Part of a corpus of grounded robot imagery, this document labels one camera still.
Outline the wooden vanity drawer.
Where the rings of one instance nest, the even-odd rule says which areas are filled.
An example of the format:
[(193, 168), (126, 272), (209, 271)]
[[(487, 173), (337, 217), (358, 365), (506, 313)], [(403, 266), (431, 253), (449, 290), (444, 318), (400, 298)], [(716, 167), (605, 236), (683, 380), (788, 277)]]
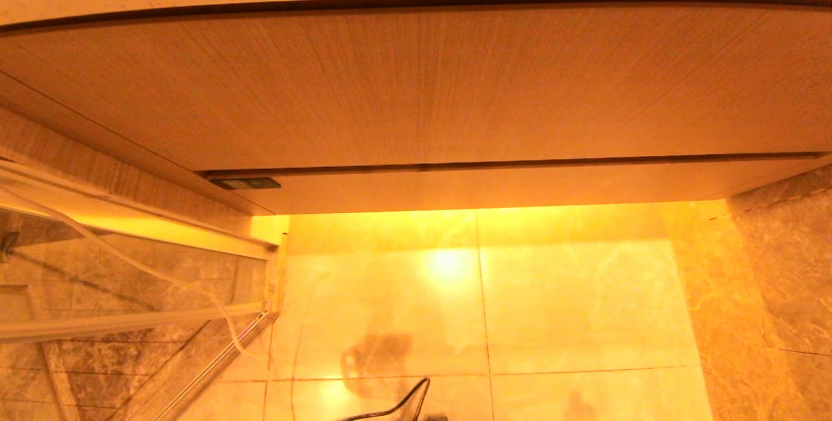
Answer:
[(832, 152), (216, 170), (274, 214), (436, 211), (721, 199), (832, 163)]

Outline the wooden upper vanity front panel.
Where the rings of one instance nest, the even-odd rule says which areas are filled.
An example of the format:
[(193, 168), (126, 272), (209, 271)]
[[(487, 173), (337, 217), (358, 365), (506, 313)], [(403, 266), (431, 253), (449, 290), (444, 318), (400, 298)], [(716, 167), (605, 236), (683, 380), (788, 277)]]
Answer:
[(832, 151), (832, 10), (338, 10), (0, 35), (0, 71), (185, 169)]

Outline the wooden vanity side panel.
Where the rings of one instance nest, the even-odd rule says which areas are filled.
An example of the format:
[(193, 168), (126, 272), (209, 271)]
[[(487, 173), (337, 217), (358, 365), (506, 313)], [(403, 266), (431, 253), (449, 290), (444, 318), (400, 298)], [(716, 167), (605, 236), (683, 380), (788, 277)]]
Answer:
[(154, 213), (246, 234), (268, 210), (0, 72), (0, 159)]

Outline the glass shower screen pale frame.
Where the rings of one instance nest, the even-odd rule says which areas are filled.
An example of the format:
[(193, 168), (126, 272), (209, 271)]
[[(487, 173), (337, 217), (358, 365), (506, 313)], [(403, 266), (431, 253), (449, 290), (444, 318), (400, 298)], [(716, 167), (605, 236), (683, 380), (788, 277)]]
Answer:
[(265, 421), (284, 257), (0, 159), (0, 421)]

